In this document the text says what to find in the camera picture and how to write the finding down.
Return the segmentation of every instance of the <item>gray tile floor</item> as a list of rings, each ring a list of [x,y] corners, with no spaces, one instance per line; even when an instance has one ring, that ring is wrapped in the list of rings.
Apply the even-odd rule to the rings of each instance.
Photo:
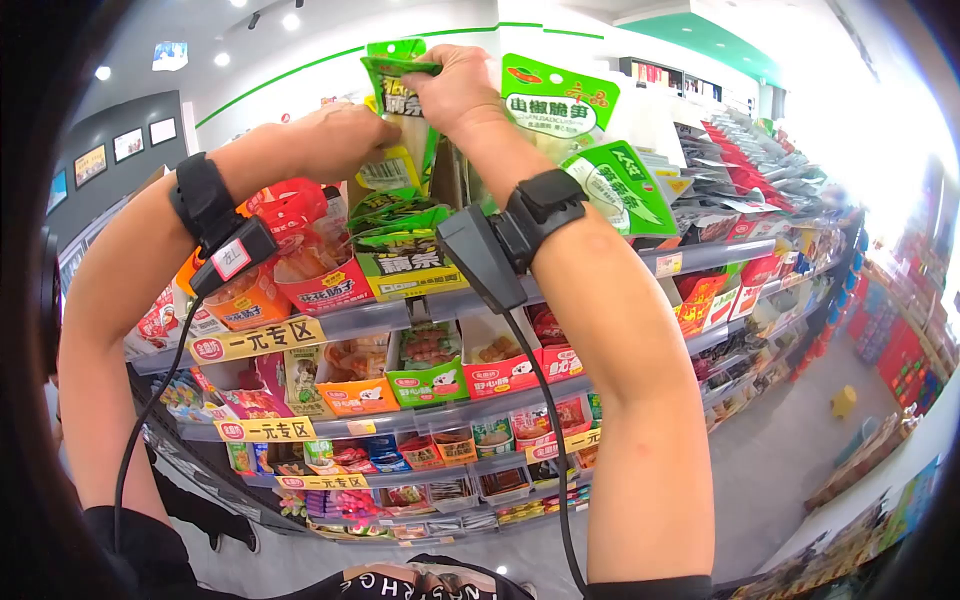
[[[847,384],[857,391],[856,409],[845,420],[835,419],[829,398]],[[717,527],[714,581],[750,575],[763,564],[803,521],[804,499],[827,478],[834,457],[860,423],[896,409],[876,373],[854,355],[849,338],[838,334],[827,355],[814,361],[796,383],[772,390],[710,434]],[[189,482],[170,470],[164,469],[190,489]],[[581,565],[586,565],[587,521],[585,513],[571,516]],[[642,526],[642,516],[636,522]],[[420,552],[353,548],[257,528],[261,538],[257,555],[230,539],[214,554],[200,530],[175,519],[174,523],[198,579],[248,598],[288,593],[353,564],[405,562]],[[491,569],[504,566],[515,581],[533,582],[540,598],[577,597],[555,518],[522,532],[425,550]]]

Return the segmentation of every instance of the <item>white ceiling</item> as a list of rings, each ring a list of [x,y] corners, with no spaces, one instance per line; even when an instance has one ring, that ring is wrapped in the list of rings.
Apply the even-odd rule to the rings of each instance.
[[[312,36],[377,11],[402,6],[431,4],[439,0],[305,0],[301,9],[294,0],[248,0],[234,7],[229,0],[140,0],[120,25],[102,64],[110,67],[104,82],[90,83],[73,123],[133,98],[179,89],[190,99],[193,89],[209,88],[211,82],[230,77],[265,55],[283,50],[298,36]],[[253,31],[247,29],[251,15],[261,17]],[[281,19],[294,12],[300,27],[286,31]],[[152,71],[154,47],[161,41],[185,41],[189,63],[179,71]],[[230,63],[218,67],[213,58],[226,52]]]

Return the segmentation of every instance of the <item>picture frame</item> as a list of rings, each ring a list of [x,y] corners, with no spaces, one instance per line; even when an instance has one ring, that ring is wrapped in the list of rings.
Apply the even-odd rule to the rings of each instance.
[[[100,144],[73,161],[73,181],[80,189],[107,170],[107,145]]]
[[[58,204],[66,200],[66,169],[60,169],[60,172],[54,175],[50,182],[50,198],[47,200],[47,214],[54,211]]]
[[[150,147],[171,139],[177,139],[177,121],[174,117],[161,119],[150,124]]]
[[[143,145],[143,128],[138,127],[113,138],[113,164],[126,160],[146,150]]]

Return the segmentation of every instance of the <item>wrist-mounted device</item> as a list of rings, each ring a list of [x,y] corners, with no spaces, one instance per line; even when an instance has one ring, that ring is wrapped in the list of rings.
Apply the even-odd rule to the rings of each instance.
[[[263,221],[244,218],[234,210],[220,171],[206,153],[177,165],[177,187],[170,203],[180,222],[200,246],[206,262],[190,277],[194,293],[203,298],[276,252],[276,241]]]
[[[551,233],[586,215],[587,195],[561,169],[517,184],[506,210],[486,218],[470,204],[437,225],[437,241],[495,314],[527,301],[516,275],[527,272]]]

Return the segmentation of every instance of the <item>gray wall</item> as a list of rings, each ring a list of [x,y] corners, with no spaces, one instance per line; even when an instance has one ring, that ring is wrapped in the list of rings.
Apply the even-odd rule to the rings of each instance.
[[[154,147],[150,145],[150,124],[174,117],[177,137]],[[143,129],[144,151],[116,164],[113,161],[113,138]],[[106,145],[107,170],[88,180],[78,190],[74,181],[73,161]],[[117,201],[133,192],[160,165],[171,169],[186,158],[183,122],[180,120],[180,93],[160,92],[106,108],[74,125],[63,139],[57,169],[66,169],[66,200],[47,215],[47,226],[57,236],[57,250],[62,251],[91,221]]]

